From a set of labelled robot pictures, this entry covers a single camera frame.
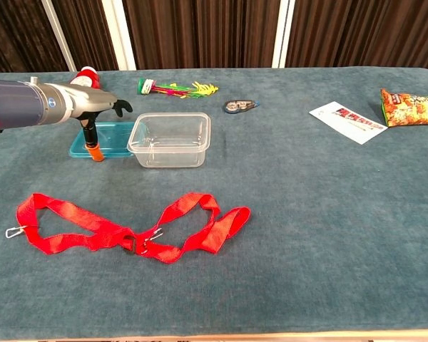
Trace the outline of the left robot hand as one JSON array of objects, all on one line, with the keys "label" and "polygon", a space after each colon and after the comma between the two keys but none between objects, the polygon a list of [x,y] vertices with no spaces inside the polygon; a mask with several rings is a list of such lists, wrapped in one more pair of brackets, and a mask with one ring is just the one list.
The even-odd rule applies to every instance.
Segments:
[{"label": "left robot hand", "polygon": [[82,85],[69,84],[66,91],[73,101],[71,117],[77,119],[81,124],[85,147],[89,155],[94,161],[102,162],[104,156],[98,143],[96,118],[107,110],[114,110],[116,115],[122,118],[124,110],[128,113],[133,111],[131,104],[117,98],[113,93]]}]

